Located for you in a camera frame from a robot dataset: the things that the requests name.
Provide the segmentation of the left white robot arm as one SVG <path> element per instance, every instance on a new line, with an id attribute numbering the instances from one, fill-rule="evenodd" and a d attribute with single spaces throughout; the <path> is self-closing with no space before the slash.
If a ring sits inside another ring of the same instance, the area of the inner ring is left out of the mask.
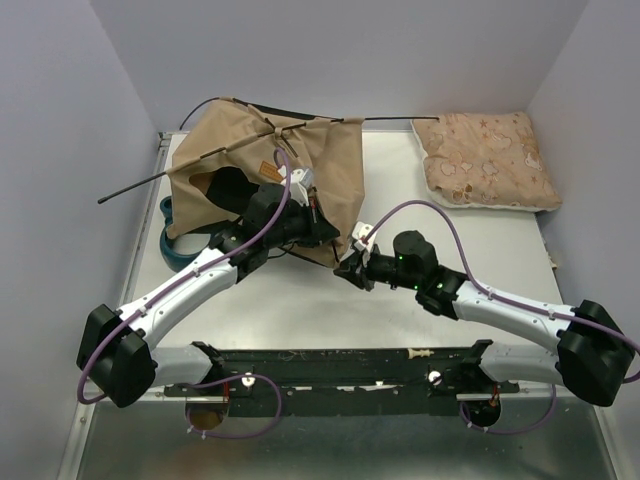
<path id="1" fill-rule="evenodd" d="M 161 340 L 264 265 L 271 250 L 317 248 L 340 235 L 315 199 L 296 200 L 280 184 L 260 186 L 245 206 L 238 219 L 216 223 L 208 247 L 168 281 L 115 310 L 100 305 L 89 314 L 76 360 L 82 383 L 92 381 L 120 408 L 153 387 L 190 385 L 201 395 L 220 387 L 223 360 L 213 347 L 163 347 Z"/>

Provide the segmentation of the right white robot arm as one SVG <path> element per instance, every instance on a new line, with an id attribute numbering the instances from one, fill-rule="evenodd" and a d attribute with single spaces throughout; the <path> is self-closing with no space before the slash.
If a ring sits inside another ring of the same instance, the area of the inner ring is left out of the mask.
<path id="1" fill-rule="evenodd" d="M 374 242 L 357 242 L 334 271 L 355 287 L 377 283 L 414 291 L 435 316 L 484 324 L 525 339 L 520 346 L 491 343 L 464 362 L 460 379 L 480 392 L 495 382 L 525 380 L 560 385 L 596 406 L 614 403 L 635 356 L 608 311 L 584 300 L 579 306 L 536 302 L 473 282 L 441 265 L 434 246 L 404 231 L 384 255 Z"/>

